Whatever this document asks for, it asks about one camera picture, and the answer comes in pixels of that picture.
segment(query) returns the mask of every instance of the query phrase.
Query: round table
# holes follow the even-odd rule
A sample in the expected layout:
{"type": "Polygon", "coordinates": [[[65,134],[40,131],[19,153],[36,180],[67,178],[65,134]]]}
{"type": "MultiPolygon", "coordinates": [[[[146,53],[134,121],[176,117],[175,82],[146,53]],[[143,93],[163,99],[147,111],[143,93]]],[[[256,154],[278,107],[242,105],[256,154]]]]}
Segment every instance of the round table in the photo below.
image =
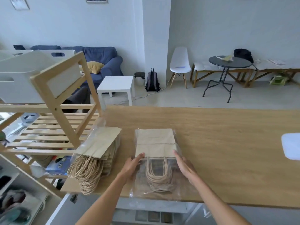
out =
{"type": "Polygon", "coordinates": [[[246,60],[246,59],[243,59],[243,58],[240,58],[240,57],[233,57],[232,59],[233,59],[233,61],[224,61],[224,60],[222,60],[222,59],[217,58],[217,56],[213,56],[213,57],[210,57],[210,58],[208,59],[208,61],[209,61],[210,63],[212,63],[212,64],[214,64],[214,65],[222,66],[222,67],[224,67],[224,68],[223,68],[223,72],[222,72],[222,74],[221,74],[221,77],[220,77],[220,80],[219,80],[219,81],[210,80],[210,81],[208,82],[207,88],[204,90],[203,97],[204,97],[205,92],[206,92],[207,89],[212,88],[212,87],[214,87],[214,86],[217,86],[217,85],[219,85],[219,84],[222,82],[223,87],[224,87],[224,88],[227,90],[227,92],[229,92],[229,94],[230,94],[229,99],[228,99],[228,101],[227,101],[227,103],[229,103],[229,100],[230,100],[230,98],[231,98],[231,90],[232,90],[232,88],[233,88],[233,84],[224,83],[229,68],[243,69],[243,68],[247,68],[247,67],[249,67],[249,66],[252,65],[252,63],[251,63],[250,61],[248,61],[248,60],[246,60]],[[217,84],[212,85],[212,86],[209,86],[210,82],[215,82],[215,83],[217,83],[217,84]],[[228,90],[228,89],[225,87],[225,85],[231,85],[230,90],[228,90]]]}

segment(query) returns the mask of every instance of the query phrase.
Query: wooden table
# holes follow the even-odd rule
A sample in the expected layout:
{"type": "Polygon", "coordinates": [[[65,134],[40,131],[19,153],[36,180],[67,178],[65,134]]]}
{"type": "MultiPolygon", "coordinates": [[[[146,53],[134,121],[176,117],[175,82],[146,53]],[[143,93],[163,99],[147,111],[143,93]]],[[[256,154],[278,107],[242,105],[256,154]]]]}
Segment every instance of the wooden table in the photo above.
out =
{"type": "MultiPolygon", "coordinates": [[[[228,204],[300,208],[300,161],[287,159],[281,145],[284,133],[300,131],[300,111],[109,106],[104,116],[107,126],[122,128],[121,145],[97,194],[134,155],[135,129],[172,128],[183,155],[228,204]]],[[[122,197],[131,186],[128,181],[122,197]]],[[[68,178],[62,191],[79,193],[79,184],[68,178]]],[[[182,201],[203,202],[193,192],[182,201]]]]}

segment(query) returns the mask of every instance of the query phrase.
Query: metal table leg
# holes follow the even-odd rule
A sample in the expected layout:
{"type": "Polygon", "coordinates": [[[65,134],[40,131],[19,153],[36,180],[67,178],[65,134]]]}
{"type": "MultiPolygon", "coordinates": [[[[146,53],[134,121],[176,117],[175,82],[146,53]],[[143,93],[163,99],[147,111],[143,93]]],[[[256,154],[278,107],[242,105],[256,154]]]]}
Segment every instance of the metal table leg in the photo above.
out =
{"type": "Polygon", "coordinates": [[[230,84],[230,83],[224,83],[229,68],[227,68],[226,72],[225,72],[225,69],[226,69],[226,67],[223,68],[223,72],[222,72],[222,74],[221,74],[221,77],[220,77],[220,80],[219,80],[219,81],[210,80],[210,81],[208,82],[207,88],[204,90],[203,97],[204,97],[205,92],[206,92],[207,89],[212,88],[212,87],[214,87],[214,86],[217,86],[217,85],[219,85],[219,84],[222,82],[222,86],[227,90],[227,92],[229,92],[229,99],[228,99],[228,101],[227,101],[227,103],[229,103],[229,100],[230,100],[230,98],[231,98],[231,90],[232,90],[232,88],[233,88],[233,84],[230,84]],[[212,86],[209,86],[210,82],[215,82],[215,83],[217,83],[217,84],[212,85],[212,86]],[[228,90],[228,89],[225,87],[225,85],[231,85],[230,90],[228,90]]]}

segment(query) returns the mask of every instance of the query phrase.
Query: black bag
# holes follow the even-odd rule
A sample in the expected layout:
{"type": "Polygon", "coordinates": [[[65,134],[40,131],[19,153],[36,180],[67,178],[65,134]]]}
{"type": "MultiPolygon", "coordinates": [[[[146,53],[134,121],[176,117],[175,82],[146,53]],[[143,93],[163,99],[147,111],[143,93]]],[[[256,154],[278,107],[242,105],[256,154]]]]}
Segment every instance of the black bag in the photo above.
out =
{"type": "Polygon", "coordinates": [[[154,68],[151,68],[151,71],[148,72],[147,84],[145,86],[146,91],[156,91],[160,90],[157,72],[154,71],[154,68]]]}
{"type": "Polygon", "coordinates": [[[251,51],[247,49],[235,49],[233,55],[238,58],[243,58],[250,61],[253,64],[253,57],[251,55],[251,51]]]}

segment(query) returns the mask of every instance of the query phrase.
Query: picture frame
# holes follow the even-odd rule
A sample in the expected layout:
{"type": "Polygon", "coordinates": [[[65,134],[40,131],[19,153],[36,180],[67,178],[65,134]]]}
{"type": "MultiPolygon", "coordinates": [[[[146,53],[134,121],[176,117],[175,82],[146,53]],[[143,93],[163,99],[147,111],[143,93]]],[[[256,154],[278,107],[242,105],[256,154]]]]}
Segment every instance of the picture frame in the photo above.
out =
{"type": "Polygon", "coordinates": [[[107,0],[86,0],[87,3],[106,4],[107,0]]]}
{"type": "Polygon", "coordinates": [[[15,10],[30,10],[26,0],[10,0],[15,10]]]}

